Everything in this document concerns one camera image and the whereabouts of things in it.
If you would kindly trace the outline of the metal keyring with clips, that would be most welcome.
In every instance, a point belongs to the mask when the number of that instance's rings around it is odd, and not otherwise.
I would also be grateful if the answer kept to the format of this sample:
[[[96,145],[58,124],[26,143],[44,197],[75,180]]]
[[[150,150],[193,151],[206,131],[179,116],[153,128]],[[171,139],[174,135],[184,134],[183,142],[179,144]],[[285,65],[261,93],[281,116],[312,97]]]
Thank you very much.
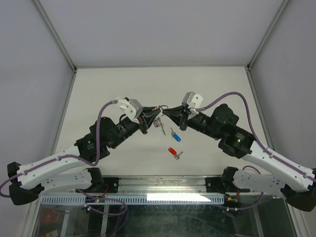
[[[162,111],[168,109],[169,107],[167,105],[158,105],[157,108],[160,109],[160,114],[154,119],[153,125],[154,127],[163,128],[164,124],[161,121],[161,117],[164,116],[164,114],[162,113]]]

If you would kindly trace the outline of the key with blue tag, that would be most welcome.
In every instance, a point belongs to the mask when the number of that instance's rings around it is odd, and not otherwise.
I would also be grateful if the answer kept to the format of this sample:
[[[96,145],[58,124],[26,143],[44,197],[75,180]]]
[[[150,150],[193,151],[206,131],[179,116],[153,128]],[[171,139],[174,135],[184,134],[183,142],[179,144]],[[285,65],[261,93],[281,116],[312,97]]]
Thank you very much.
[[[171,136],[172,136],[177,142],[180,142],[180,141],[181,141],[181,138],[179,137],[179,135],[173,130],[172,127],[170,128],[170,130],[171,130]]]

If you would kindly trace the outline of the key with red tag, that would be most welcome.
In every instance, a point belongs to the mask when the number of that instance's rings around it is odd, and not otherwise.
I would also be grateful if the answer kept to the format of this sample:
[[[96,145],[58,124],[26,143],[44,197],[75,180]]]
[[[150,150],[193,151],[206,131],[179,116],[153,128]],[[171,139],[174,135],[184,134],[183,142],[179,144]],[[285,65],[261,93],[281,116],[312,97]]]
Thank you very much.
[[[173,148],[168,148],[168,151],[173,155],[173,157],[176,159],[176,160],[179,160],[180,159],[180,156],[183,154],[183,152],[177,152],[175,149]]]

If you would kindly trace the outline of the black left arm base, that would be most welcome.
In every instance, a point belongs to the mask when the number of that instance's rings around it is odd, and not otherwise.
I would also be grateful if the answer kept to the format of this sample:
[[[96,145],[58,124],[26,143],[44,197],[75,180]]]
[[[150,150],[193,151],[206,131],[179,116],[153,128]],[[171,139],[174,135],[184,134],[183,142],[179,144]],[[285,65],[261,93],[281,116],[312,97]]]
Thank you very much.
[[[85,171],[87,171],[90,176],[90,183],[86,189],[79,188],[83,192],[105,194],[114,194],[118,192],[120,178],[105,177],[101,174],[99,168],[87,168]]]

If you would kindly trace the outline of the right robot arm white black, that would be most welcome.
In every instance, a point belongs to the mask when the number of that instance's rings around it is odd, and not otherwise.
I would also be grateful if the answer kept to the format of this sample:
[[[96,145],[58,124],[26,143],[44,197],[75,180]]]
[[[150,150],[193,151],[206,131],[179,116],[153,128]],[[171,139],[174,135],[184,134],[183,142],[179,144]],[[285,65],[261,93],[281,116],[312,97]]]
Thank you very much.
[[[248,174],[235,167],[226,167],[221,187],[226,191],[253,189],[284,199],[289,205],[310,212],[316,206],[316,171],[299,165],[265,146],[247,130],[237,126],[239,117],[227,104],[218,106],[211,116],[193,115],[185,106],[166,109],[162,113],[180,130],[191,128],[215,140],[225,154],[245,160],[268,172]]]

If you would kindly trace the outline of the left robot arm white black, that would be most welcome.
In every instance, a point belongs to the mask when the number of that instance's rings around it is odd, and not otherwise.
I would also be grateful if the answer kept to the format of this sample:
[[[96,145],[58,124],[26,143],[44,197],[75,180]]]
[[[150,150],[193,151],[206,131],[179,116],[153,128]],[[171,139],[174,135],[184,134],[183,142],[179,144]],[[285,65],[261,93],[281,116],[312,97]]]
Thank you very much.
[[[90,132],[64,151],[27,165],[8,164],[8,180],[1,186],[9,183],[9,194],[1,196],[10,198],[14,205],[25,205],[50,192],[100,191],[104,179],[97,167],[99,161],[135,132],[147,134],[160,112],[159,107],[127,105],[117,124],[99,114]]]

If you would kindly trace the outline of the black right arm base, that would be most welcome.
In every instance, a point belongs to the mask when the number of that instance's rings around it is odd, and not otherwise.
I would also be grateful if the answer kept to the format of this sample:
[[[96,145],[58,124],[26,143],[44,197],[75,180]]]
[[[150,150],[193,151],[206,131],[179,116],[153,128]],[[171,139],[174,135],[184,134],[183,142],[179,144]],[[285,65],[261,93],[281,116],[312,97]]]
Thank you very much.
[[[228,193],[249,193],[250,189],[241,189],[233,184],[234,175],[239,171],[236,167],[226,167],[221,177],[206,177],[205,187],[207,193],[221,193],[228,195]]]

